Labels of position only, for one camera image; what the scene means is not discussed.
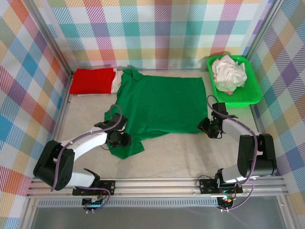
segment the green tray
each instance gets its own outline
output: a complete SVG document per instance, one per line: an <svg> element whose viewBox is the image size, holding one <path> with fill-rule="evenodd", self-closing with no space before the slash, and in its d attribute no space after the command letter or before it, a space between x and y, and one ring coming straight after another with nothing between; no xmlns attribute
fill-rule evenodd
<svg viewBox="0 0 305 229"><path fill-rule="evenodd" d="M221 59L223 56L211 56L207 60L208 70L210 73L214 95L220 102L225 102L226 107L246 107L250 104L256 104L262 99L262 91L256 81L255 74L249 61L243 56L230 56L235 62L240 65L244 63L247 80L244 87L237 87L233 95L228 95L224 92L218 91L212 72L212 64L216 59Z"/></svg>

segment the checkered wall panel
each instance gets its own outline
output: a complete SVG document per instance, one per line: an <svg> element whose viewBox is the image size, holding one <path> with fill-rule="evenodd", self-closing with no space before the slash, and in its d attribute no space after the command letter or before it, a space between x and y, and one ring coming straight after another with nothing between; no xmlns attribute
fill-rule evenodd
<svg viewBox="0 0 305 229"><path fill-rule="evenodd" d="M252 61L263 91L259 128L274 137L279 173L305 228L305 1L286 0Z"/></svg>
<svg viewBox="0 0 305 229"><path fill-rule="evenodd" d="M246 54L273 0L35 0L72 69L206 68Z"/></svg>
<svg viewBox="0 0 305 229"><path fill-rule="evenodd" d="M0 5L0 229L14 229L68 77L21 0Z"/></svg>

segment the purple cable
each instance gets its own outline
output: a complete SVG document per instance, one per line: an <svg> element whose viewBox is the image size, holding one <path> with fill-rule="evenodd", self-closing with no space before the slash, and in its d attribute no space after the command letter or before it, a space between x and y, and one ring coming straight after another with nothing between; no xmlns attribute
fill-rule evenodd
<svg viewBox="0 0 305 229"><path fill-rule="evenodd" d="M247 131L249 131L252 135L253 135L253 139L254 139L254 155L253 155L253 162L252 162L252 166L251 166L251 169L250 169L250 173L248 175L248 177L243 180L243 181L240 181L240 182L237 182L239 185L243 185L245 184L246 182L248 182L252 176L252 173L254 171L254 168L255 168L255 164L256 164L256 157L257 157L257 149L258 149L258 142L257 142L257 138L255 137L256 134L254 133L253 130L251 130L249 127L247 127L245 124L243 124L242 122L238 121L237 119L234 119L234 118L231 118L230 116L228 115L225 115L225 114L222 114L218 111L216 111L215 109L212 108L212 106L209 104L209 98L210 97L213 97L214 99L216 99L216 101L218 102L218 99L214 96L214 95L209 95L206 100L207 100L207 104L208 106L210 107L210 109L215 112L216 114L218 114L219 116L222 116L222 117L225 117L227 119L230 119L232 120L233 122L236 122L237 124L241 125L243 128L245 128ZM254 190L254 182L252 180L250 180L250 182L252 182L252 189L249 193L249 195L238 205L236 205L235 207L232 207L230 208L230 210L234 210L234 209L237 209L238 207L240 207L241 205L243 205L251 196L253 190Z"/></svg>
<svg viewBox="0 0 305 229"><path fill-rule="evenodd" d="M54 191L56 185L57 185L57 180L58 180L58 172L59 172L59 164L60 164L60 160L61 160L61 156L62 156L62 153L63 151L71 145L71 142L72 144L80 139L82 139L83 137L86 137L88 135L93 135L93 134L97 134L97 133L103 133L105 131L108 131L108 130L111 130L113 128L115 128L121 121L122 119L122 109L117 105L117 104L113 104L111 105L110 107L110 114L111 114L111 110L113 109L113 107L116 106L119 110L120 110L120 118L119 120L111 127L108 127L108 128L105 128L105 129L102 129L102 130L97 130L97 131L92 131L92 132L88 132L88 133L85 133L85 134L82 134L78 137L76 137L75 139L71 140L70 142L68 142L62 149L61 151L59 152L58 154L58 157L57 157L57 161L56 161L56 166L55 166L55 176L54 176L54 183L52 185L52 188L51 188L51 192Z"/></svg>
<svg viewBox="0 0 305 229"><path fill-rule="evenodd" d="M99 211L102 209L102 207L105 206L105 204L107 204L107 202L109 201L110 199L110 191L108 189L105 189L105 188L102 188L102 187L83 187L83 186L77 186L77 188L82 188L82 189L87 189L87 190L101 190L101 191L105 191L108 193L108 196L107 196L107 199L102 203L102 205L100 205L97 209L95 209L94 211ZM85 205L85 210L86 212L88 212L88 209L87 209L87 204Z"/></svg>
<svg viewBox="0 0 305 229"><path fill-rule="evenodd" d="M247 131L249 131L249 132L253 135L253 139L254 139L254 155L253 155L253 162L252 162L252 166L251 166L251 169L250 169L250 173L249 173L249 176L248 176L245 180L243 180L243 181L241 181L241 182L238 182L238 184L243 185L243 184L245 184L245 183L251 178L252 173L253 173L254 168L255 168L256 157L257 157L257 149L258 149L257 138L255 137L256 134L254 133L253 130L251 130L249 127L247 127L245 124L243 124L242 122L238 121L237 119L231 118L230 116L225 115L225 114L222 114L222 113L216 111L215 109L213 109L212 106L209 104L209 98L210 98L210 97L215 98L215 99L217 100L217 102L218 102L218 99L217 99L214 95L209 95L209 96L206 98L207 104L208 104L208 106L210 107L210 109L211 109L212 111L214 111L216 114L218 114L218 115L220 115L220 116L222 116L222 117L225 117L225 118L227 118L227 119L232 120L233 122L236 122L237 124L241 125L243 128L245 128Z"/></svg>

